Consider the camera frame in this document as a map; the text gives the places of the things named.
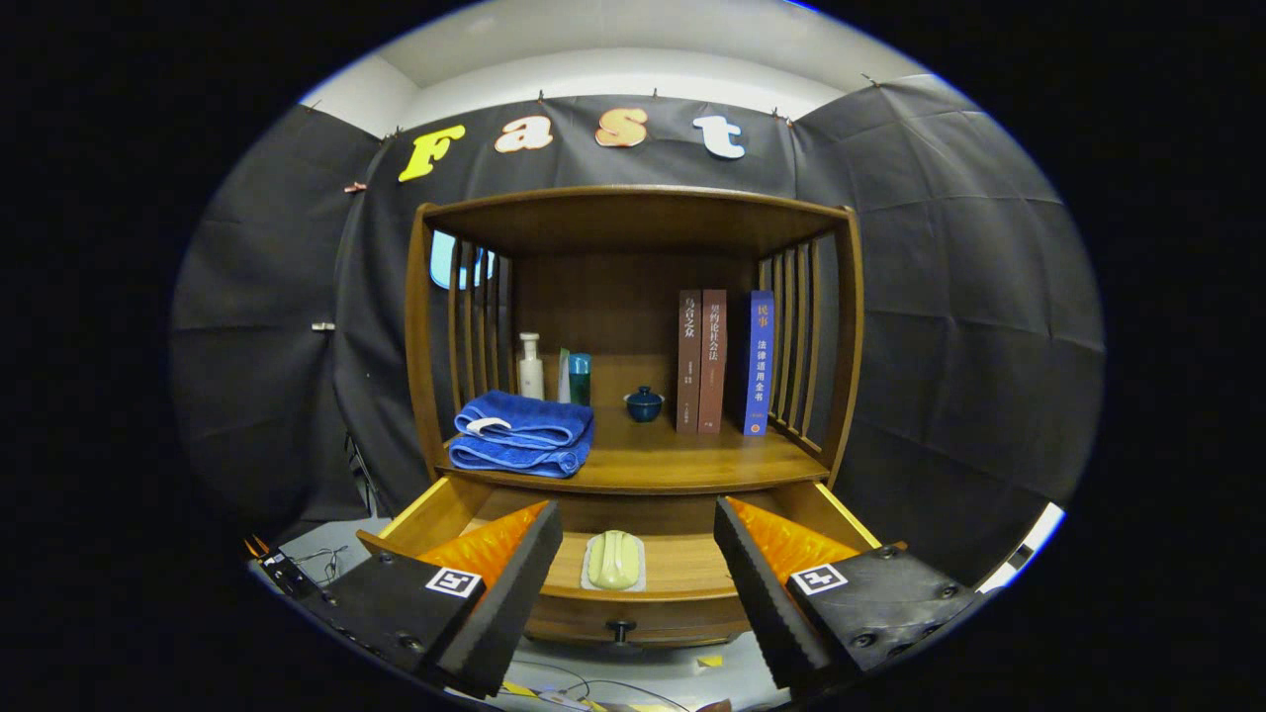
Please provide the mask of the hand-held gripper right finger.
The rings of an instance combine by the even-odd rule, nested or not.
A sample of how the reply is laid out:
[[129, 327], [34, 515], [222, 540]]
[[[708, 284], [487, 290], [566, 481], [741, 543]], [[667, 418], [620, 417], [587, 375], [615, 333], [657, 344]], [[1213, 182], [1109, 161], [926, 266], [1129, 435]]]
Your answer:
[[925, 652], [989, 602], [898, 545], [852, 547], [737, 497], [713, 535], [774, 684], [818, 693]]

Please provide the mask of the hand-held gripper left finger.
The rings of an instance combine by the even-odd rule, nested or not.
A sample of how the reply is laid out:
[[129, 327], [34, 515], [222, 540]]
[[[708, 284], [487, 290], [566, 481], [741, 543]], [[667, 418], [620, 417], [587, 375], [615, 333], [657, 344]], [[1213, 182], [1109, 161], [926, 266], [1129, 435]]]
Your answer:
[[563, 537], [538, 500], [420, 554], [372, 535], [368, 559], [327, 585], [280, 550], [260, 568], [287, 603], [399, 677], [484, 699], [498, 694]]

